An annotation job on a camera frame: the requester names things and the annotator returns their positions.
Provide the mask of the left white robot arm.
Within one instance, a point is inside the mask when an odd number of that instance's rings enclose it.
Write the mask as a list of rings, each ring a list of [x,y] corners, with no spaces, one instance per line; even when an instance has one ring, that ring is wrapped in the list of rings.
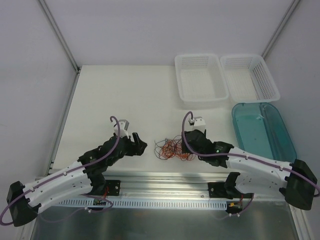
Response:
[[[103,173],[108,167],[123,157],[141,156],[147,146],[136,132],[131,136],[113,135],[62,170],[34,182],[12,183],[6,198],[11,225],[26,225],[49,207],[74,196],[103,195],[107,187]]]

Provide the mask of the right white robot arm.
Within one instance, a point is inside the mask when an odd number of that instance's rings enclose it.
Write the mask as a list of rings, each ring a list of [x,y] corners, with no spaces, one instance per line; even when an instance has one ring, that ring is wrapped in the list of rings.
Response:
[[[199,130],[182,131],[182,150],[213,167],[230,170],[224,183],[230,198],[239,194],[269,195],[309,211],[320,193],[316,176],[303,160],[264,158],[223,141],[212,142]]]

